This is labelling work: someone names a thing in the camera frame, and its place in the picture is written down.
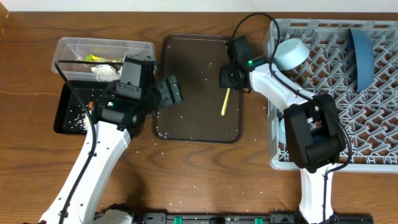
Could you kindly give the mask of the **yellow plastic spoon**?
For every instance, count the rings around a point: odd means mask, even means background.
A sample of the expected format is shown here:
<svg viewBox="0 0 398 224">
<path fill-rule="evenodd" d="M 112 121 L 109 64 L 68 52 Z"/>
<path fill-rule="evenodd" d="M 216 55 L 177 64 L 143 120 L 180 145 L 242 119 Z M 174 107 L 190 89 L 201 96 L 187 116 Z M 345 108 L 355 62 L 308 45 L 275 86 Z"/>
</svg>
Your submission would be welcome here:
<svg viewBox="0 0 398 224">
<path fill-rule="evenodd" d="M 223 106 L 221 109 L 221 115 L 224 116 L 226 114 L 226 109 L 228 106 L 228 100 L 229 100 L 229 94 L 230 94 L 231 89 L 227 88 L 226 94 L 225 94 L 225 98 L 224 98 L 224 102 L 223 102 Z"/>
</svg>

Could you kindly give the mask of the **light blue bowl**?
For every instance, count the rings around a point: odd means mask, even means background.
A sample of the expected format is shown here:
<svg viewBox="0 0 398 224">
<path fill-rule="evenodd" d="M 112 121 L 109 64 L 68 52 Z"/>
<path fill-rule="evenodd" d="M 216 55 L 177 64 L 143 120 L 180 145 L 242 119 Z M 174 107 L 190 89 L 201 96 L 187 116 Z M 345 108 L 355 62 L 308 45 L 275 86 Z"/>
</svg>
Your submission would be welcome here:
<svg viewBox="0 0 398 224">
<path fill-rule="evenodd" d="M 301 65 L 310 55 L 310 49 L 300 39 L 289 39 L 277 46 L 274 62 L 279 70 L 291 70 Z"/>
</svg>

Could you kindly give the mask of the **dark blue plate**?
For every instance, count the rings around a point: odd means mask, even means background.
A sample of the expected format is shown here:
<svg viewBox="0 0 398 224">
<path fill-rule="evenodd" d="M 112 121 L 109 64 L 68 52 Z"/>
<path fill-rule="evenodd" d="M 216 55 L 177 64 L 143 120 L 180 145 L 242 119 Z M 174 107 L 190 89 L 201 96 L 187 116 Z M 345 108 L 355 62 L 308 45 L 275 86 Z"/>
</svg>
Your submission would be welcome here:
<svg viewBox="0 0 398 224">
<path fill-rule="evenodd" d="M 361 92 L 372 84 L 374 80 L 374 52 L 373 43 L 368 34 L 361 29 L 349 29 L 348 50 L 354 50 L 351 64 L 356 65 L 351 78 L 356 82 L 354 89 Z"/>
</svg>

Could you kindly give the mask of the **white napkin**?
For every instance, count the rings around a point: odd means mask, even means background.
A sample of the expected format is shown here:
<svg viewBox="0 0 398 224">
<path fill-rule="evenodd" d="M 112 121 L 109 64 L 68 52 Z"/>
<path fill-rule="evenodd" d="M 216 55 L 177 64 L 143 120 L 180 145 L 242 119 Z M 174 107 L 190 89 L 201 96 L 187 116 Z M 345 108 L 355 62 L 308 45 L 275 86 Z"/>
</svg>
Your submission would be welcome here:
<svg viewBox="0 0 398 224">
<path fill-rule="evenodd" d="M 110 65 L 96 65 L 91 67 L 91 71 L 96 75 L 96 80 L 99 82 L 111 82 L 121 79 L 121 74 Z"/>
</svg>

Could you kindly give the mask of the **white rice pile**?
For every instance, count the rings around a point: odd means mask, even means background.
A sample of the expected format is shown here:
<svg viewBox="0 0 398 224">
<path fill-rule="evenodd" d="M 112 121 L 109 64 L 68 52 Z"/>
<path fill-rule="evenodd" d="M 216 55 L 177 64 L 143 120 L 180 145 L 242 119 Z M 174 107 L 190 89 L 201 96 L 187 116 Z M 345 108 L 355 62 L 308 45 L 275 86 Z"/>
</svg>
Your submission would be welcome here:
<svg viewBox="0 0 398 224">
<path fill-rule="evenodd" d="M 93 101 L 93 95 L 90 89 L 77 88 L 76 92 L 80 100 L 89 110 L 88 103 Z M 90 122 L 82 105 L 78 102 L 74 95 L 69 97 L 66 115 L 64 118 L 62 131 L 68 134 L 86 134 L 90 129 Z"/>
</svg>

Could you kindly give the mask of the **light blue cup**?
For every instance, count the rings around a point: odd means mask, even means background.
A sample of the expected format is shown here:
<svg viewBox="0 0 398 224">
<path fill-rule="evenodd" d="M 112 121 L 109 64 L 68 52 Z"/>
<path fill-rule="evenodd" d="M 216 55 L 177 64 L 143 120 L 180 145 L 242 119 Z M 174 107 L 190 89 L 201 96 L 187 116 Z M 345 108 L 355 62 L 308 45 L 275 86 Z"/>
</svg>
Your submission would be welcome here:
<svg viewBox="0 0 398 224">
<path fill-rule="evenodd" d="M 285 119 L 282 118 L 279 121 L 279 142 L 281 142 L 282 144 L 286 144 L 287 140 L 286 140 L 286 133 L 285 133 Z"/>
</svg>

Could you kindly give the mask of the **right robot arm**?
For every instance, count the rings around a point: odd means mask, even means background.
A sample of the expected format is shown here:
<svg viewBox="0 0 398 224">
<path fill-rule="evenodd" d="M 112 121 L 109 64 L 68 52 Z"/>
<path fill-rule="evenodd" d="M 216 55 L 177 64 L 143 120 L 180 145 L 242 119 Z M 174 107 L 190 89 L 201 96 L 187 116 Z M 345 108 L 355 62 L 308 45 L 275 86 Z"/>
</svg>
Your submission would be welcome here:
<svg viewBox="0 0 398 224">
<path fill-rule="evenodd" d="M 306 61 L 308 47 L 289 39 L 269 58 L 255 57 L 242 36 L 228 41 L 226 49 L 230 65 L 220 69 L 220 87 L 260 93 L 282 112 L 280 135 L 300 169 L 300 213 L 307 223 L 332 223 L 330 182 L 346 146 L 336 105 L 332 96 L 317 96 L 283 74 Z"/>
</svg>

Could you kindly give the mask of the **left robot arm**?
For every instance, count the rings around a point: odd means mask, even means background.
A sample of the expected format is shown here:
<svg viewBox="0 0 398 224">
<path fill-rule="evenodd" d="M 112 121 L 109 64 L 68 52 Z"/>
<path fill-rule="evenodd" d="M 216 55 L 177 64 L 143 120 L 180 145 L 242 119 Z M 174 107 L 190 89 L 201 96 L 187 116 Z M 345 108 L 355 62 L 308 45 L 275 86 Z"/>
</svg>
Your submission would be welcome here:
<svg viewBox="0 0 398 224">
<path fill-rule="evenodd" d="M 151 56 L 125 56 L 121 77 L 90 108 L 81 104 L 90 122 L 85 143 L 40 223 L 133 223 L 133 214 L 123 210 L 109 209 L 99 218 L 95 213 L 112 170 L 146 116 L 183 100 L 176 77 L 155 79 L 155 65 Z"/>
</svg>

